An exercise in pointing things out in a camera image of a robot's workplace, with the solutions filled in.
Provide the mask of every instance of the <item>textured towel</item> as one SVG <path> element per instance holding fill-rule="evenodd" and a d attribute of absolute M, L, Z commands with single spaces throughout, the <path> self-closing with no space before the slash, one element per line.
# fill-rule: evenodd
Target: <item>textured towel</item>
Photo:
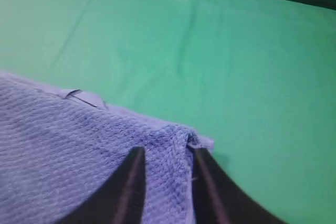
<path fill-rule="evenodd" d="M 143 223 L 185 223 L 195 132 L 83 106 L 0 78 L 0 223 L 48 224 L 146 148 Z"/>

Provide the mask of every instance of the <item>towel fold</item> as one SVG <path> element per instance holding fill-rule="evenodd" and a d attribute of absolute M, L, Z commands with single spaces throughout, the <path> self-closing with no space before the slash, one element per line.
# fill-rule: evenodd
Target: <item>towel fold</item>
<path fill-rule="evenodd" d="M 186 146 L 201 145 L 191 128 L 109 104 L 83 105 L 74 91 L 61 97 L 58 89 L 35 84 L 0 77 L 1 224 L 55 222 L 99 188 L 135 146 L 146 149 L 143 223 L 190 221 Z"/>

